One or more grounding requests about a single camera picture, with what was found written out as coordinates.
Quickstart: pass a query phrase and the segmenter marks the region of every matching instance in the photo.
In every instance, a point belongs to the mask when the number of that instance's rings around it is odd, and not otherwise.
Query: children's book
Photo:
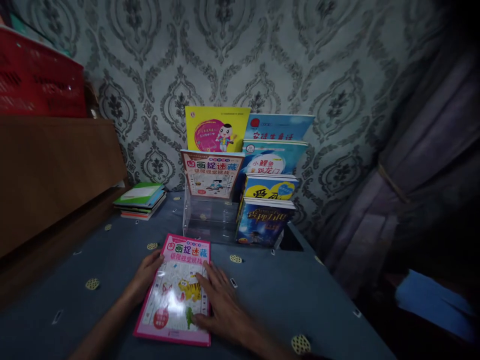
[[[166,236],[165,256],[147,292],[133,335],[171,343],[209,347],[210,334],[192,322],[194,314],[210,315],[209,299],[195,277],[207,277],[210,243],[174,234]]]
[[[245,139],[302,141],[313,115],[250,114]]]
[[[289,200],[299,180],[293,175],[247,174],[243,196],[256,199]]]
[[[245,139],[243,172],[292,174],[307,147],[304,141]]]
[[[180,150],[192,196],[229,199],[245,154]]]
[[[238,212],[236,241],[271,248],[294,213],[295,205],[290,200],[244,197]]]
[[[139,182],[115,200],[113,204],[117,206],[151,208],[163,195],[164,187],[161,183]]]
[[[240,153],[249,107],[185,106],[188,149]]]

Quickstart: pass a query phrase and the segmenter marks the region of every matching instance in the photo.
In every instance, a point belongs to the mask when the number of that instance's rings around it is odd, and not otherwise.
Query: red plastic basket
[[[86,117],[83,66],[0,26],[0,114]]]

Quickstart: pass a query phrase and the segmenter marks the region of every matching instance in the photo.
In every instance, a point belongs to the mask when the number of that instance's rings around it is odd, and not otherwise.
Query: hand
[[[196,314],[193,323],[233,343],[247,346],[249,339],[255,336],[256,324],[238,305],[235,290],[223,270],[213,262],[209,265],[204,261],[203,267],[209,280],[198,272],[195,276],[210,300],[213,316]]]
[[[157,269],[164,262],[165,257],[160,255],[161,252],[161,250],[155,250],[142,260],[135,276],[123,292],[121,297],[131,302],[133,306],[142,303]]]

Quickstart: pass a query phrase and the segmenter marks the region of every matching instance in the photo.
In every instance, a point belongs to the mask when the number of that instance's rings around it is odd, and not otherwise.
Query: wall
[[[132,182],[183,188],[186,105],[315,114],[295,222],[317,241],[441,41],[432,0],[29,0],[19,12],[85,66]]]

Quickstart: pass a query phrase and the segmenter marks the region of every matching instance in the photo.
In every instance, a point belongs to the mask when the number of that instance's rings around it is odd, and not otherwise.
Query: table
[[[169,193],[150,221],[112,216],[30,293],[0,314],[0,349],[4,359],[64,359],[115,302],[140,261],[150,253],[147,244],[165,241],[168,233],[182,234],[183,193]],[[239,301],[272,334],[290,346],[304,334],[312,352],[335,360],[394,359],[367,320],[354,314],[355,305],[313,250],[290,225],[304,251],[212,244],[213,261],[238,285]],[[230,255],[243,258],[241,264]],[[100,287],[85,288],[88,279]],[[58,311],[59,321],[52,324]],[[136,338],[132,335],[140,313],[129,317],[108,351],[110,359],[250,359],[248,351],[212,336],[211,347],[200,348]]]

